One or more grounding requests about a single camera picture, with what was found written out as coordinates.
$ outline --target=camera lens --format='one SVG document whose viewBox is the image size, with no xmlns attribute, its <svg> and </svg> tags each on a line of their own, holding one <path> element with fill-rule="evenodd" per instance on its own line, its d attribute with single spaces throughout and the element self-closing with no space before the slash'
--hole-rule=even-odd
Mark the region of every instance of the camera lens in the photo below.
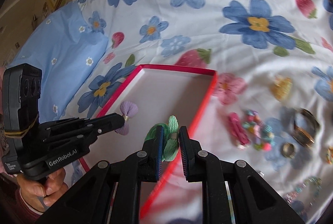
<svg viewBox="0 0 333 224">
<path fill-rule="evenodd" d="M 24 95 L 27 97 L 29 91 L 29 80 L 26 79 L 24 82 Z"/>
<path fill-rule="evenodd" d="M 41 91 L 41 81 L 39 80 L 37 82 L 37 93 L 39 93 Z"/>
<path fill-rule="evenodd" d="M 36 80 L 33 78 L 31 81 L 31 95 L 34 95 L 36 91 Z"/>
</svg>

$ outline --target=hair accessory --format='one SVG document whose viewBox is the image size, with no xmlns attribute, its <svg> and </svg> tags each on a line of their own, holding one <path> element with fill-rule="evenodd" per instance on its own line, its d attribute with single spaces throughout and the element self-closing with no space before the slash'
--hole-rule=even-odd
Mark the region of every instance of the hair accessory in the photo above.
<svg viewBox="0 0 333 224">
<path fill-rule="evenodd" d="M 333 163 L 333 147 L 329 146 L 326 153 L 326 162 L 331 164 Z"/>
<path fill-rule="evenodd" d="M 254 147 L 257 150 L 270 151 L 274 145 L 272 128 L 260 119 L 258 112 L 248 109 L 245 113 L 246 122 L 243 127 L 255 136 Z"/>
<path fill-rule="evenodd" d="M 289 95 L 292 87 L 292 79 L 277 75 L 274 80 L 274 85 L 271 92 L 278 101 L 283 101 Z"/>
<path fill-rule="evenodd" d="M 125 123 L 123 127 L 116 129 L 115 132 L 120 135 L 127 135 L 129 133 L 129 124 L 128 119 L 132 118 L 135 114 L 138 113 L 139 108 L 136 104 L 129 102 L 129 101 L 123 101 L 120 104 L 120 111 L 123 114 L 123 117 L 125 119 Z"/>
<path fill-rule="evenodd" d="M 292 137 L 303 147 L 311 147 L 314 143 L 314 137 L 312 137 L 305 129 L 297 126 L 296 124 L 296 115 L 301 114 L 308 119 L 308 121 L 312 124 L 314 134 L 319 130 L 320 124 L 317 122 L 316 118 L 312 115 L 308 110 L 301 108 L 296 110 L 294 116 L 294 132 L 292 133 Z"/>
<path fill-rule="evenodd" d="M 158 123 L 154 125 L 148 132 L 144 141 L 153 139 L 156 136 L 157 126 L 163 127 L 163 155 L 162 161 L 173 161 L 176 158 L 179 142 L 178 142 L 178 121 L 175 116 L 169 117 L 169 124 Z"/>
<path fill-rule="evenodd" d="M 240 124 L 240 119 L 238 114 L 232 112 L 228 115 L 228 123 L 231 135 L 233 135 L 237 139 L 237 147 L 239 149 L 244 149 L 245 146 L 250 144 L 250 140 L 247 137 L 247 134 Z"/>
<path fill-rule="evenodd" d="M 284 143 L 281 148 L 281 154 L 287 158 L 294 158 L 296 154 L 294 144 L 291 144 L 289 142 Z"/>
<path fill-rule="evenodd" d="M 292 202 L 297 198 L 298 194 L 303 191 L 303 189 L 309 185 L 310 183 L 313 183 L 316 186 L 316 190 L 313 195 L 313 200 L 309 203 L 307 207 L 304 207 L 302 211 L 297 212 L 299 216 L 304 216 L 307 211 L 309 211 L 316 201 L 317 197 L 319 196 L 319 192 L 321 189 L 321 179 L 318 177 L 309 177 L 306 179 L 302 184 L 299 184 L 296 188 L 295 191 L 290 192 L 284 196 L 284 200 L 291 206 Z"/>
</svg>

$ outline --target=yellow flower center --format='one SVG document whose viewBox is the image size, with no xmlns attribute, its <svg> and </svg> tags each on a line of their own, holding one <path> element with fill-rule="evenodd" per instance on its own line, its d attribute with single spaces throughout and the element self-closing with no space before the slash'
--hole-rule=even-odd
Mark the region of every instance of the yellow flower center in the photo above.
<svg viewBox="0 0 333 224">
<path fill-rule="evenodd" d="M 218 85 L 219 88 L 221 88 L 222 90 L 227 90 L 228 89 L 228 83 L 220 83 Z"/>
<path fill-rule="evenodd" d="M 147 34 L 149 35 L 153 34 L 154 32 L 156 32 L 156 27 L 154 26 L 149 27 L 147 30 Z"/>
<path fill-rule="evenodd" d="M 111 84 L 110 81 L 104 82 L 97 90 L 94 92 L 94 97 L 102 97 L 106 93 L 106 88 Z"/>
<path fill-rule="evenodd" d="M 248 17 L 248 22 L 251 24 L 250 29 L 254 31 L 269 32 L 269 21 L 263 17 Z"/>
</svg>

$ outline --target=human hand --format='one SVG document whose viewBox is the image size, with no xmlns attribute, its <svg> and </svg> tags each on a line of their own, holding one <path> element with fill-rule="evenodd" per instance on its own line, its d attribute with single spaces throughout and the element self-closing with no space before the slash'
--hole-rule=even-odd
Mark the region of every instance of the human hand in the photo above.
<svg viewBox="0 0 333 224">
<path fill-rule="evenodd" d="M 17 182 L 21 187 L 21 195 L 26 203 L 37 211 L 44 212 L 45 209 L 38 200 L 38 196 L 45 197 L 48 195 L 44 198 L 44 204 L 46 206 L 53 205 L 68 190 L 68 186 L 64 183 L 65 175 L 66 171 L 61 168 L 50 174 L 45 185 L 42 185 L 37 181 L 27 180 L 23 174 L 19 174 L 17 175 Z"/>
</svg>

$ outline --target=red strawberry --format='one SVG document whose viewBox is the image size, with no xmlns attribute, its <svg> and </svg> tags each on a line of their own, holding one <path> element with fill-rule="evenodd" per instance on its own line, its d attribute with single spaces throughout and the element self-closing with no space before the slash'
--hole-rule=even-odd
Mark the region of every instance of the red strawberry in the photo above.
<svg viewBox="0 0 333 224">
<path fill-rule="evenodd" d="M 197 48 L 196 50 L 189 50 L 174 65 L 207 68 L 210 63 L 210 53 L 211 49 Z"/>
<path fill-rule="evenodd" d="M 308 19 L 317 18 L 317 8 L 312 0 L 296 0 L 296 5 L 304 17 Z"/>
<path fill-rule="evenodd" d="M 122 32 L 116 32 L 112 35 L 112 48 L 116 48 L 124 40 L 125 35 Z"/>
<path fill-rule="evenodd" d="M 325 48 L 331 50 L 331 52 L 333 52 L 333 47 L 323 37 L 321 37 L 321 44 L 323 45 L 323 47 L 325 47 Z"/>
</svg>

